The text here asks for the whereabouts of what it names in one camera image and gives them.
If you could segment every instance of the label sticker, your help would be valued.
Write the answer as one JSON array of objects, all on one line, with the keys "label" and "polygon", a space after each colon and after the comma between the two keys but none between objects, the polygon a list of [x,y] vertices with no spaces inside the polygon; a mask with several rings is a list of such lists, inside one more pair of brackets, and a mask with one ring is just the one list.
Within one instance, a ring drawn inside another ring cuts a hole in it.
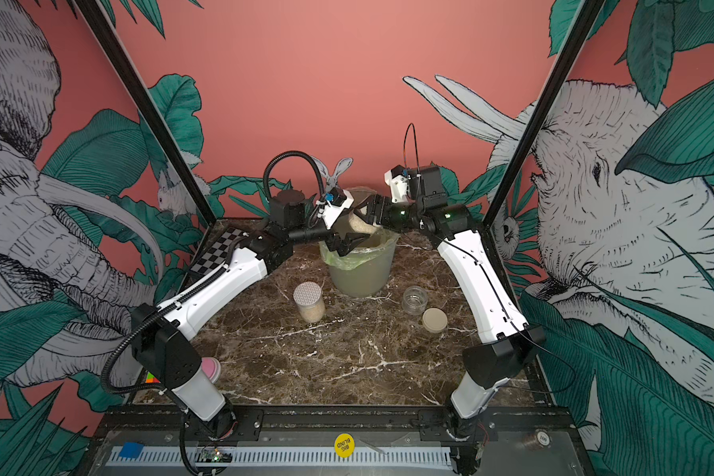
[{"label": "label sticker", "polygon": [[349,433],[341,433],[333,443],[336,454],[342,458],[349,458],[355,451],[355,439]]}]

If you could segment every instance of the elephant tusk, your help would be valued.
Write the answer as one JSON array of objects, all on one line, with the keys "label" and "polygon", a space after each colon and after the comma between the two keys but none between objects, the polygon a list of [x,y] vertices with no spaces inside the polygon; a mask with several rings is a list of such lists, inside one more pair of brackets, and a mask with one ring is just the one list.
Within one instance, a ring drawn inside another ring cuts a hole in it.
[{"label": "elephant tusk", "polygon": [[37,195],[49,204],[77,206],[88,212],[98,213],[99,215],[114,219],[133,230],[143,239],[148,247],[151,248],[156,258],[158,277],[161,281],[164,261],[159,244],[151,233],[151,230],[146,228],[133,214],[121,206],[106,200],[102,196],[95,195],[86,190],[82,190],[78,186],[67,184],[62,180],[43,174],[39,176]]}]

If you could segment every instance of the cylindrical container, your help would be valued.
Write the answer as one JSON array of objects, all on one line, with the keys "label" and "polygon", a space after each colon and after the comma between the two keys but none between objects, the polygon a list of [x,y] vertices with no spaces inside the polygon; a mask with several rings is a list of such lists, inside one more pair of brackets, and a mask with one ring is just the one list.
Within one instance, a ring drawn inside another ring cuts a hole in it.
[{"label": "cylindrical container", "polygon": [[[357,187],[348,189],[354,196],[355,203],[360,203],[373,190]],[[351,253],[339,256],[334,251],[328,251],[324,242],[320,242],[320,255],[336,288],[353,298],[365,298],[380,291],[389,281],[391,262],[394,259],[394,249],[397,246],[399,234],[385,228],[375,228],[359,222],[354,217],[342,216],[333,225],[341,238],[347,233],[371,234],[371,237],[360,243]]]},{"label": "cylindrical container", "polygon": [[423,327],[432,334],[438,334],[447,329],[447,314],[438,308],[428,308],[423,313]]},{"label": "cylindrical container", "polygon": [[428,294],[420,286],[410,286],[402,296],[402,309],[409,315],[421,315],[426,310]]},{"label": "cylindrical container", "polygon": [[318,322],[325,315],[323,290],[316,282],[306,281],[296,286],[294,302],[301,317],[309,323]]}]

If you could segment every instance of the pink wall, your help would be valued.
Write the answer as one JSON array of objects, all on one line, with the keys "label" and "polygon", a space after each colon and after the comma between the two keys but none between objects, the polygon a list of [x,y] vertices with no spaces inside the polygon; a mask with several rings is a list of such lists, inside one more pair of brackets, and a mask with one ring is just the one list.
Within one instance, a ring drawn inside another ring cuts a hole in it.
[{"label": "pink wall", "polygon": [[[200,9],[172,1],[161,5],[166,39],[137,9],[135,24],[112,4],[148,86],[172,73],[196,80],[205,143],[194,172],[207,181],[260,177],[270,158],[301,149],[331,172],[353,157],[343,186],[382,186],[412,121],[421,162],[455,170],[465,185],[484,171],[492,146],[440,120],[402,77],[458,79],[515,115],[539,95],[554,60],[550,2],[206,0]],[[286,162],[275,176],[314,193],[301,164]],[[248,215],[223,204],[230,216]]]}]

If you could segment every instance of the wall mural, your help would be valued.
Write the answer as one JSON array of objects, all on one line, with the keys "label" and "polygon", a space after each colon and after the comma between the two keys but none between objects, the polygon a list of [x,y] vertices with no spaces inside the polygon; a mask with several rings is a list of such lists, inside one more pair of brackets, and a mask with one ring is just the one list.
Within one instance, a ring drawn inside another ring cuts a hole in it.
[{"label": "wall mural", "polygon": [[[551,54],[579,4],[553,4]],[[605,3],[591,34],[617,4]],[[519,176],[495,223],[524,313],[576,368],[575,380],[541,357],[553,388],[573,382],[555,398],[598,474],[714,475],[714,80],[660,102],[674,53],[705,43],[714,2],[639,0],[620,58],[634,84],[566,82],[532,150],[541,173],[523,194]],[[504,167],[533,105],[511,118],[436,80],[472,116],[404,79],[447,121],[495,144],[487,173]],[[537,208],[522,213],[535,190]]]},{"label": "wall mural", "polygon": [[[142,121],[101,110],[38,170],[61,77],[39,27],[16,0],[0,0],[0,395],[10,411],[0,419],[0,474],[49,476],[78,464],[84,429],[48,421],[60,388],[36,405],[21,389],[68,377],[93,411],[120,404],[99,375],[129,332],[130,309],[171,296],[203,236],[195,204],[170,202],[184,187]],[[165,76],[152,93],[180,122],[185,156],[198,157],[192,80]],[[170,187],[159,194],[161,209],[123,195],[148,166]],[[114,269],[98,249],[104,236],[135,247],[144,272]],[[125,353],[112,379],[129,385],[139,370]]]}]

